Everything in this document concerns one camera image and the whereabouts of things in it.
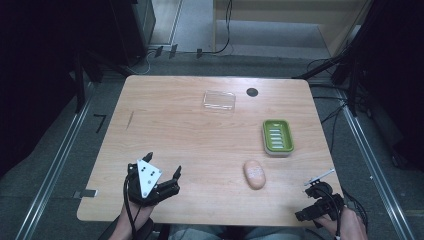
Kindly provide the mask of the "peach soap bar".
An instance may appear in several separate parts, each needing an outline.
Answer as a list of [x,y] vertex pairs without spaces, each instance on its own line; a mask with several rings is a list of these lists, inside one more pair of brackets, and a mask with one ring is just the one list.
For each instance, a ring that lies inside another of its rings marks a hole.
[[243,172],[248,185],[254,189],[262,189],[266,184],[265,172],[258,161],[249,160],[243,165]]

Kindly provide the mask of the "person's right hand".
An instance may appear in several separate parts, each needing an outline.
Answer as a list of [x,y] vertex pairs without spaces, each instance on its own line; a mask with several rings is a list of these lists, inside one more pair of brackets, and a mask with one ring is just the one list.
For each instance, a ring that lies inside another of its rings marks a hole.
[[344,207],[339,221],[332,221],[327,216],[315,219],[333,237],[339,236],[340,240],[368,240],[365,225],[362,219],[351,209]]

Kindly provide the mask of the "green soap dish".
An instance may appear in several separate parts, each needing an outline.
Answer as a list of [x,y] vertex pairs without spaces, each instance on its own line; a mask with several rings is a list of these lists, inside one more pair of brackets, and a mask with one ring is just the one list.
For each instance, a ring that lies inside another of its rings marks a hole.
[[268,119],[262,124],[265,152],[272,157],[287,157],[294,150],[291,129],[286,120]]

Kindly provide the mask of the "black stand legs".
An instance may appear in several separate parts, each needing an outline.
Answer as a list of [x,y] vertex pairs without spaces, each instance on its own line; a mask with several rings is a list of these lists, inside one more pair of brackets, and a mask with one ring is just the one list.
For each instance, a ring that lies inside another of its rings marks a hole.
[[75,51],[73,62],[77,97],[76,113],[81,113],[83,106],[88,102],[88,93],[86,91],[88,83],[85,78],[88,78],[90,82],[100,82],[103,78],[103,72],[100,69],[101,65],[105,65],[123,77],[131,75],[129,70],[94,51]]
[[359,65],[351,47],[346,47],[340,54],[326,59],[315,68],[307,70],[305,73],[298,76],[294,76],[294,79],[308,80],[331,67],[336,67],[335,71],[331,74],[331,81],[333,84],[340,85],[346,79],[349,80],[347,88],[347,106],[351,114],[356,117],[357,111],[355,101],[359,87]]

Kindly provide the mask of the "person's left hand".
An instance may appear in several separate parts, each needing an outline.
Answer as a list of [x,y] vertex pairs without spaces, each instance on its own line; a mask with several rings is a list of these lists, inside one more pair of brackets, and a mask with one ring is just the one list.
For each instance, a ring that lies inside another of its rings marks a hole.
[[147,222],[153,210],[153,206],[140,207],[132,202],[129,202],[128,206],[123,206],[110,239],[130,240],[132,227],[139,230]]

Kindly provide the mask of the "black cabinet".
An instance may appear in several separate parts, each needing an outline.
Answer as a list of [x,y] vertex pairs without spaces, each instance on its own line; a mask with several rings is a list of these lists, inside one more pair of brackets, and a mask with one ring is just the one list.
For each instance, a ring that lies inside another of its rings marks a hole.
[[131,65],[146,57],[156,16],[152,0],[110,0],[123,49],[123,63]]

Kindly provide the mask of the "clear plastic lid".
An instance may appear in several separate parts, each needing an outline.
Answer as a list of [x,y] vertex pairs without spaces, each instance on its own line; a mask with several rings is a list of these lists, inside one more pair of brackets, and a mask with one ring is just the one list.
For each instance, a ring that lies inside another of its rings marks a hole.
[[234,111],[236,96],[225,91],[207,90],[203,97],[203,107],[208,110]]

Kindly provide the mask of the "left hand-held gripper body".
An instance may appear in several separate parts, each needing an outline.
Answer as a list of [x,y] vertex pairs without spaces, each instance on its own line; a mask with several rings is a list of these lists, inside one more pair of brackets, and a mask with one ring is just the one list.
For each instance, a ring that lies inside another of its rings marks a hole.
[[158,183],[162,171],[143,160],[128,165],[129,200],[140,206],[153,206],[179,193],[178,180],[173,177],[163,183]]

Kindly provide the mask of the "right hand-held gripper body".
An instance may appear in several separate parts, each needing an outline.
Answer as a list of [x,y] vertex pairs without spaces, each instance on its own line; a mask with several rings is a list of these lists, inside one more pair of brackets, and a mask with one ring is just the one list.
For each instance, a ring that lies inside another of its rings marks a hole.
[[315,199],[315,202],[295,213],[298,221],[312,221],[324,215],[328,215],[332,221],[339,221],[341,210],[344,207],[344,199],[340,194],[334,193],[333,188],[323,181],[324,177],[334,172],[335,169],[331,168],[304,183],[304,186],[307,187],[306,195]]

